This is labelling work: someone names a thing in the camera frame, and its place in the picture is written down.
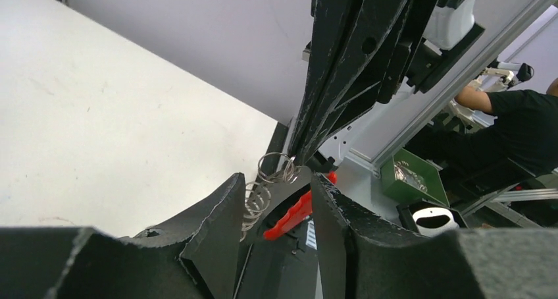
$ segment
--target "person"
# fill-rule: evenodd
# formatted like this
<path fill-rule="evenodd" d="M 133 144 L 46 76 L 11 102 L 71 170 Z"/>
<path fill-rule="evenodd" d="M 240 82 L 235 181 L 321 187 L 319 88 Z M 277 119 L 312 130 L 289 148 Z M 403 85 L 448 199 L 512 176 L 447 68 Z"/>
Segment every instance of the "person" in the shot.
<path fill-rule="evenodd" d="M 455 101 L 497 119 L 471 134 L 422 129 L 405 148 L 423 159 L 445 160 L 466 173 L 505 158 L 536 176 L 558 167 L 558 78 L 546 94 L 532 90 L 486 93 L 467 86 Z"/>

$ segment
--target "metal spring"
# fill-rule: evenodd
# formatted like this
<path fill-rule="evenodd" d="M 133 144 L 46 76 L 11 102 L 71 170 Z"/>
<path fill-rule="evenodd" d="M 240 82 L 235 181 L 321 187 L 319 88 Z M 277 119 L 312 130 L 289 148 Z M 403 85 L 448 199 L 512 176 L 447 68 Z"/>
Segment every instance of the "metal spring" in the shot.
<path fill-rule="evenodd" d="M 279 155 L 287 159 L 285 167 L 271 175 L 266 175 L 261 165 L 263 160 L 271 155 Z M 299 168 L 294 164 L 295 157 L 280 152 L 270 152 L 260 157 L 258 161 L 258 176 L 261 182 L 248 182 L 246 184 L 246 198 L 244 200 L 244 216 L 242 221 L 242 234 L 240 241 L 246 238 L 248 230 L 252 229 L 258 222 L 263 212 L 269 208 L 271 203 L 271 192 L 267 188 L 269 184 L 285 182 L 292 184 L 298 177 Z"/>

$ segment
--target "screw hole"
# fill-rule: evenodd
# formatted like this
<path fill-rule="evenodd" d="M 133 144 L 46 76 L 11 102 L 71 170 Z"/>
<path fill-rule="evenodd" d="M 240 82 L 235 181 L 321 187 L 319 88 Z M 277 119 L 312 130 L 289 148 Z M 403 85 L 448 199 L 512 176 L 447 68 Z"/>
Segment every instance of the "screw hole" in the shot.
<path fill-rule="evenodd" d="M 366 40 L 363 42 L 363 53 L 364 54 L 370 54 L 372 52 L 374 52 L 374 50 L 376 49 L 376 40 L 372 37 L 367 37 Z"/>

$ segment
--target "black chair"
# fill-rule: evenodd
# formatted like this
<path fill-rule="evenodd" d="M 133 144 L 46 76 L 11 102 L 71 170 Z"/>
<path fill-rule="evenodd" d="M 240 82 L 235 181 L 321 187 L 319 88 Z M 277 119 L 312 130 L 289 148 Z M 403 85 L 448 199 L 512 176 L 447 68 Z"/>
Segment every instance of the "black chair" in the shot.
<path fill-rule="evenodd" d="M 481 198 L 535 177 L 533 173 L 509 158 L 469 174 L 451 162 L 448 163 L 449 167 L 440 171 L 444 189 L 464 202 Z"/>

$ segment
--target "green bin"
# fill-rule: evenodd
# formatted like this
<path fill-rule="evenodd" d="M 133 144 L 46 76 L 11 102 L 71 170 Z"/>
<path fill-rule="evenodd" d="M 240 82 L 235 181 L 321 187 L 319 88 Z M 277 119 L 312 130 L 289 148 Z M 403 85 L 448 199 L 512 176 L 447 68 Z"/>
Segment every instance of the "green bin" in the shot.
<path fill-rule="evenodd" d="M 409 165 L 408 169 L 424 179 L 424 185 L 427 187 L 428 192 L 423 192 L 402 180 L 397 180 L 394 166 L 397 161 L 407 162 Z M 424 198 L 449 207 L 438 170 L 432 164 L 411 152 L 401 149 L 382 166 L 381 172 L 384 195 L 400 204 L 407 204 L 417 198 Z"/>

